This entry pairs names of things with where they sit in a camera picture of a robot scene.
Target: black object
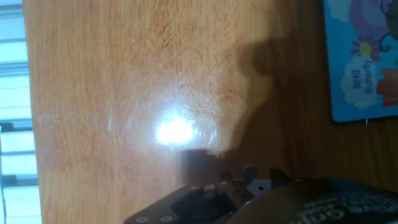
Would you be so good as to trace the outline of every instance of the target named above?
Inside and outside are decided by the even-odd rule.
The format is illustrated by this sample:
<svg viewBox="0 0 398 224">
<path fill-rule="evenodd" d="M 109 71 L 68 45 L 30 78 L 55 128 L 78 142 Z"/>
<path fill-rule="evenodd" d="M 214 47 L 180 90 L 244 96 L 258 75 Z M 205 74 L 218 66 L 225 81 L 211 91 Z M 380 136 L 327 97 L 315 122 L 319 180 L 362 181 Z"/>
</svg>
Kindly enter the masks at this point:
<svg viewBox="0 0 398 224">
<path fill-rule="evenodd" d="M 294 180 L 271 170 L 272 190 L 254 197 L 246 187 L 258 178 L 247 167 L 243 180 L 223 171 L 214 189 L 182 187 L 124 223 L 392 223 L 398 195 L 348 180 Z"/>
</svg>

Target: book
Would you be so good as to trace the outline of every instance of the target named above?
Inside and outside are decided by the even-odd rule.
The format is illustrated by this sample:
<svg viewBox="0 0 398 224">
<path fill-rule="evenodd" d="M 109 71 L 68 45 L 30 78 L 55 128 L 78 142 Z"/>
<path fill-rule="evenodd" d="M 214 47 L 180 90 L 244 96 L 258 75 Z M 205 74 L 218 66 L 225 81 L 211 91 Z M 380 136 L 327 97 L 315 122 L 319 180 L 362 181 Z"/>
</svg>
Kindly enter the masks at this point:
<svg viewBox="0 0 398 224">
<path fill-rule="evenodd" d="M 398 0 L 324 0 L 333 119 L 398 115 Z"/>
</svg>

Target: wooden table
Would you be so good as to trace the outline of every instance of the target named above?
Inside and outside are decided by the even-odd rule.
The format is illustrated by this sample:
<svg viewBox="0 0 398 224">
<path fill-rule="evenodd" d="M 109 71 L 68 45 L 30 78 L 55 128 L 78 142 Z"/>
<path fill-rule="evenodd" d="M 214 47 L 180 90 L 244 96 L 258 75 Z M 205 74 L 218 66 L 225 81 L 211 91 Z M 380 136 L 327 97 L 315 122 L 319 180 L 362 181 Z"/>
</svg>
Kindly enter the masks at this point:
<svg viewBox="0 0 398 224">
<path fill-rule="evenodd" d="M 44 224 L 122 223 L 248 164 L 398 190 L 398 120 L 331 121 L 321 1 L 31 0 L 24 14 Z"/>
</svg>

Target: pink flower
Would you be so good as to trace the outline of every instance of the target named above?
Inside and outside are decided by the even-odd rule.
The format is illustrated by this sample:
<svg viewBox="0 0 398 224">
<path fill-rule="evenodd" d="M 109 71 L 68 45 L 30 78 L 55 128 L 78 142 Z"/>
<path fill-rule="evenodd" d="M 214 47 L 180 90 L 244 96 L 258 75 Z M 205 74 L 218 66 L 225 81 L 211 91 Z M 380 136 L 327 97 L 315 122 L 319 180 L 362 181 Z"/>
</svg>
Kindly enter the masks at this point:
<svg viewBox="0 0 398 224">
<path fill-rule="evenodd" d="M 380 49 L 380 40 L 374 40 L 373 37 L 362 34 L 358 36 L 358 40 L 360 43 L 353 41 L 353 45 L 357 47 L 357 49 L 352 50 L 351 55 L 368 55 L 373 61 L 380 62 L 380 56 L 376 55 L 382 52 Z"/>
</svg>

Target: blue cover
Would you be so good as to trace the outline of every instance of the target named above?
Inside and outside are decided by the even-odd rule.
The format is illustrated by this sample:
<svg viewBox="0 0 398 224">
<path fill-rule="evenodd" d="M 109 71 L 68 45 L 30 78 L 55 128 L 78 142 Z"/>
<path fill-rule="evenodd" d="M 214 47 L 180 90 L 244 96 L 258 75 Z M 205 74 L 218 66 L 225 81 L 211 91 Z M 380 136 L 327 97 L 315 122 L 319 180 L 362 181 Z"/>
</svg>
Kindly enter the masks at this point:
<svg viewBox="0 0 398 224">
<path fill-rule="evenodd" d="M 398 115 L 398 0 L 324 0 L 333 119 Z"/>
</svg>

